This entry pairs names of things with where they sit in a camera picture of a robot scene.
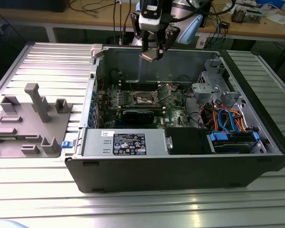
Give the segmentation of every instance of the blue cable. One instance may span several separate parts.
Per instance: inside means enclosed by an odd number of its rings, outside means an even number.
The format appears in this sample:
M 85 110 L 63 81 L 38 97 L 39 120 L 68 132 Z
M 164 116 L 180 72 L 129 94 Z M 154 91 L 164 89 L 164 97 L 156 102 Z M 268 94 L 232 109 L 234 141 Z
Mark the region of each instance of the blue cable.
M 215 40 L 215 43 L 214 43 L 214 46 L 213 46 L 213 49 L 216 47 L 216 45 L 218 44 L 218 40 L 219 40 L 219 35 L 220 35 L 220 27 L 219 27 L 219 23 L 217 20 L 215 20 L 214 18 L 212 18 L 212 20 L 215 21 L 215 23 L 217 24 L 217 29 L 218 29 L 218 36 L 217 36 L 217 39 Z
M 230 131 L 229 131 L 226 127 L 224 127 L 224 125 L 222 124 L 221 117 L 222 117 L 224 111 L 227 111 L 228 114 L 229 114 L 230 123 L 231 123 L 232 129 L 233 129 L 236 133 L 240 133 L 239 129 L 237 128 L 236 124 L 234 123 L 232 113 L 231 113 L 228 109 L 226 109 L 226 108 L 223 108 L 223 109 L 220 110 L 220 112 L 218 113 L 218 123 L 219 123 L 220 127 L 223 128 L 227 133 L 230 133 Z

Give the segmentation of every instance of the table leg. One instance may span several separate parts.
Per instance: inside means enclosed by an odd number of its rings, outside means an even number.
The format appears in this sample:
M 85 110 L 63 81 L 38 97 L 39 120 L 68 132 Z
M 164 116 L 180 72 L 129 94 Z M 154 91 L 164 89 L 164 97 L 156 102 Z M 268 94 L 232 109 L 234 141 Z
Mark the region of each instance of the table leg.
M 209 36 L 209 33 L 199 33 L 199 39 L 196 43 L 195 48 L 204 48 L 206 44 L 207 37 Z
M 49 42 L 50 43 L 56 43 L 56 37 L 55 37 L 53 26 L 46 25 L 45 29 L 47 31 L 47 37 L 48 37 Z

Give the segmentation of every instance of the green circuit board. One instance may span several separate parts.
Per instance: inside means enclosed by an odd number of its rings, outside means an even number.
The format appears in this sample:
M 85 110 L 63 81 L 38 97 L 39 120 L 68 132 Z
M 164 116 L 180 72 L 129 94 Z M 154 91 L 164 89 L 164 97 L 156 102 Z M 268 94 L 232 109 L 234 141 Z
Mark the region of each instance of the green circuit board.
M 103 128 L 133 128 L 122 125 L 121 114 L 124 107 L 152 107 L 155 115 L 152 124 L 144 128 L 161 129 L 165 127 L 190 127 L 189 118 L 182 105 L 183 91 L 171 85 L 162 85 L 157 91 L 121 91 L 118 86 L 111 86 L 99 96 L 101 127 Z

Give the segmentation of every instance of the white sticker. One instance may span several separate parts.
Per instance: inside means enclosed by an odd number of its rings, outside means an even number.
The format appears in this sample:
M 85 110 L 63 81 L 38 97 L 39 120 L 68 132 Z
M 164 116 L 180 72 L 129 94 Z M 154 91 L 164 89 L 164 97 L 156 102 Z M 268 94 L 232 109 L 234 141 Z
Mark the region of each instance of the white sticker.
M 115 131 L 101 131 L 101 136 L 102 137 L 113 137 Z

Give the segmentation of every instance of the wooden table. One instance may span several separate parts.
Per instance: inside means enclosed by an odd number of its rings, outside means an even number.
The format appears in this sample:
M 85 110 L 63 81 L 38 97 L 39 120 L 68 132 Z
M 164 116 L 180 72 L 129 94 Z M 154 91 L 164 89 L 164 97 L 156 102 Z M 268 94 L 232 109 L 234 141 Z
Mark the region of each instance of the wooden table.
M 84 4 L 93 3 L 97 0 L 82 0 Z M 90 9 L 98 8 L 104 5 L 112 4 L 114 0 L 104 0 L 100 4 L 91 5 Z M 215 0 L 214 7 L 221 11 L 226 0 Z M 135 9 L 135 3 L 132 4 L 132 11 Z M 82 9 L 80 0 L 72 4 L 73 8 Z M 129 3 L 123 3 L 122 24 L 129 10 Z M 47 31 L 50 42 L 56 42 L 53 28 L 71 28 L 71 29 L 97 29 L 113 30 L 113 6 L 98 10 L 97 18 L 83 12 L 78 12 L 67 8 L 63 13 L 55 13 L 38 10 L 19 10 L 19 9 L 0 9 L 0 13 L 11 23 L 28 26 L 41 26 Z M 223 21 L 230 23 L 227 38 L 266 40 L 285 42 L 285 25 L 280 25 L 266 18 L 262 18 L 260 24 L 254 23 L 233 23 L 231 14 L 221 15 Z M 116 5 L 115 26 L 119 30 L 119 4 Z M 0 17 L 0 23 L 6 23 Z M 133 31 L 131 20 L 128 19 L 127 31 Z M 199 28 L 197 36 L 199 41 L 197 48 L 202 48 L 205 39 L 212 36 L 216 31 L 211 20 L 208 19 L 204 28 Z

